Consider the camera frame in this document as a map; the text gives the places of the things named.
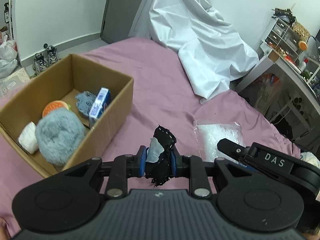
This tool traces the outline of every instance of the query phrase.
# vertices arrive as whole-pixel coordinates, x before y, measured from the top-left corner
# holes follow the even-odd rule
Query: table leg
[[[269,54],[264,55],[261,60],[259,60],[258,64],[255,65],[255,67],[241,80],[241,82],[235,88],[237,93],[240,93],[243,89],[249,86],[274,64],[274,62],[270,60],[268,56]]]

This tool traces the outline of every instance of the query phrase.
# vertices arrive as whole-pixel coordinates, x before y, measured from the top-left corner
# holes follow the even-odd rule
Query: gray door
[[[101,38],[107,43],[128,37],[142,0],[107,0]]]

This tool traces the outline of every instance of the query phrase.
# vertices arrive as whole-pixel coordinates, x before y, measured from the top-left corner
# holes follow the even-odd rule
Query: gray fluffy ball
[[[85,127],[75,113],[58,108],[36,127],[39,150],[47,162],[64,166],[86,134]]]

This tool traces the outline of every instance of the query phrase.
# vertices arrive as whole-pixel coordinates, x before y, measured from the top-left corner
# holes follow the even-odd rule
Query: plastic packet of white crystals
[[[236,160],[220,152],[217,144],[227,138],[245,147],[242,137],[242,127],[236,123],[214,123],[206,120],[196,120],[193,123],[194,132],[199,145],[200,157],[206,162],[214,162],[217,157],[223,157],[239,164]]]

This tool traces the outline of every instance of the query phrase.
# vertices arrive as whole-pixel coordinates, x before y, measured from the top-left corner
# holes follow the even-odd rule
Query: shoe
[[[56,63],[58,58],[57,48],[48,44],[44,44],[43,47],[47,50],[47,60],[49,65],[52,65],[53,63]]]
[[[36,75],[41,74],[48,68],[47,62],[44,60],[44,55],[42,52],[36,53],[33,57],[33,69],[36,71]]]

